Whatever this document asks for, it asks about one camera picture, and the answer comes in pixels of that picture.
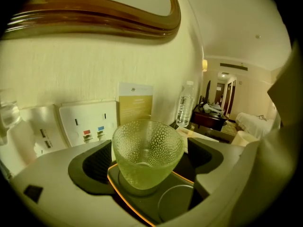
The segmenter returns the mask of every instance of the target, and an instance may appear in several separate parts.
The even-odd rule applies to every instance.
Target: door
[[[214,103],[216,104],[218,102],[220,107],[221,107],[221,104],[222,104],[224,87],[225,87],[225,84],[217,83],[217,91],[216,91],[216,96],[214,98]]]
[[[232,111],[232,104],[233,104],[233,98],[235,97],[235,90],[236,90],[236,80],[232,82],[232,96],[231,96],[231,102],[229,103],[229,107],[227,110],[227,117],[229,117]]]
[[[226,99],[225,99],[225,104],[224,104],[224,109],[225,109],[224,115],[227,114],[228,104],[229,104],[229,100],[231,97],[231,90],[232,90],[232,83],[229,83],[227,85]]]

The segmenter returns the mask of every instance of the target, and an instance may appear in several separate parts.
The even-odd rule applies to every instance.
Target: wall
[[[201,85],[201,38],[188,0],[171,41],[109,35],[46,35],[0,42],[0,89],[20,108],[117,99],[118,83],[154,86],[152,118],[171,123],[186,80]]]
[[[271,71],[271,83],[274,84],[274,82],[277,79],[277,76],[279,75],[280,71],[281,71],[282,67],[279,67],[277,69],[274,69]],[[275,105],[273,104],[272,100],[270,100],[269,106],[268,106],[268,110],[267,110],[267,114],[266,114],[266,118],[267,119],[274,119],[276,116],[277,110]]]
[[[240,66],[241,62],[239,61],[214,58],[207,58],[207,60],[208,70],[204,72],[202,95],[205,95],[207,82],[211,80],[209,100],[213,102],[218,72],[228,72],[234,74],[237,78],[230,119],[235,120],[238,113],[241,112],[253,115],[267,115],[270,104],[270,98],[267,94],[268,89],[271,87],[270,71],[251,64],[244,64],[248,68],[248,71],[220,66],[220,63]]]
[[[271,71],[271,83],[274,83],[276,81],[276,78],[278,74],[280,73],[282,67],[279,67],[277,69],[274,69]]]

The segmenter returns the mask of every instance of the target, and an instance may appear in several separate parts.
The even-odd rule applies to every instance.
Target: white bedding
[[[236,123],[247,133],[253,135],[257,139],[262,138],[271,130],[273,120],[267,121],[259,119],[257,116],[247,113],[239,113]]]

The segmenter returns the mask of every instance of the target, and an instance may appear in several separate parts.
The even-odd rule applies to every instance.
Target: wooden mirror frame
[[[170,2],[170,13],[160,16],[112,0],[29,0],[8,23],[4,39],[51,33],[170,37],[181,22],[178,0]]]

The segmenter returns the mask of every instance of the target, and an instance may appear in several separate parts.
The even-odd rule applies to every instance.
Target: usb port
[[[40,132],[41,132],[42,137],[43,137],[43,138],[46,138],[46,134],[45,134],[45,132],[44,132],[44,129],[40,129]]]
[[[47,140],[44,141],[44,143],[45,143],[45,145],[46,145],[47,148],[51,148],[52,147],[51,143],[48,142]]]

